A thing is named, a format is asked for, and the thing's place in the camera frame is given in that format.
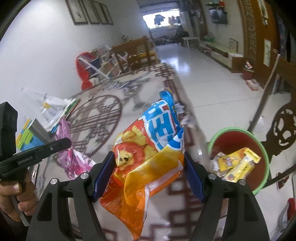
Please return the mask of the person's left hand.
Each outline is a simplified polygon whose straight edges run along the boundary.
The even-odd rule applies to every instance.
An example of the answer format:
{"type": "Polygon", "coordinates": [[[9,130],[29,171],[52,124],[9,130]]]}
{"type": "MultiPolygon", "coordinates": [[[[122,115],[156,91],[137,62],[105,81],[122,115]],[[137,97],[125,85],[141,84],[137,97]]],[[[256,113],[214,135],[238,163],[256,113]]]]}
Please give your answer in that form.
{"type": "Polygon", "coordinates": [[[29,171],[26,171],[22,184],[16,180],[1,180],[1,211],[10,219],[21,222],[19,212],[32,216],[36,206],[35,186],[29,171]]]}

